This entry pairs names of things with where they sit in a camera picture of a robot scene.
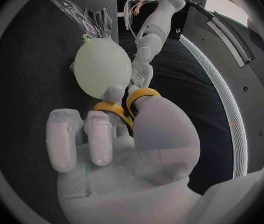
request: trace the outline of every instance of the white robotic arm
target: white robotic arm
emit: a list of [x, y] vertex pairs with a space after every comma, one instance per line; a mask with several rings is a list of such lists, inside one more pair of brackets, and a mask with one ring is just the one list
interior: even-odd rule
[[161, 51], [168, 37], [173, 14], [186, 4], [185, 0], [158, 0], [158, 3], [135, 39], [137, 53], [132, 62], [132, 81], [139, 88], [149, 86], [153, 78], [153, 68], [149, 63]]

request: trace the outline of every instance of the white ball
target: white ball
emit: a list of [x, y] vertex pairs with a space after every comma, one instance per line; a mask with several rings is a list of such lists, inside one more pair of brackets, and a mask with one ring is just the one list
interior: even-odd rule
[[76, 80], [94, 98], [100, 99], [113, 85], [127, 87], [131, 79], [131, 60], [124, 49], [112, 40], [85, 39], [74, 63]]

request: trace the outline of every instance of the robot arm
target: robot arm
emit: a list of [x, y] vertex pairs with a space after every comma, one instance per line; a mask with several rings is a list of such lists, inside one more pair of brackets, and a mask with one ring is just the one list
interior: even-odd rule
[[153, 78], [153, 68], [149, 63], [161, 51], [168, 37], [173, 14], [186, 4], [185, 0], [158, 0], [158, 3], [135, 39], [137, 53], [132, 62], [132, 81], [139, 88], [149, 86]]

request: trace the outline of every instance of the person's arm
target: person's arm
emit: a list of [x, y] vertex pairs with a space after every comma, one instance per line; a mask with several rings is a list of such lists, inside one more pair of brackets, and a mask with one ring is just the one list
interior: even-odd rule
[[139, 9], [142, 7], [143, 4], [144, 4], [144, 0], [139, 0], [136, 8], [134, 9], [135, 16], [139, 14]]

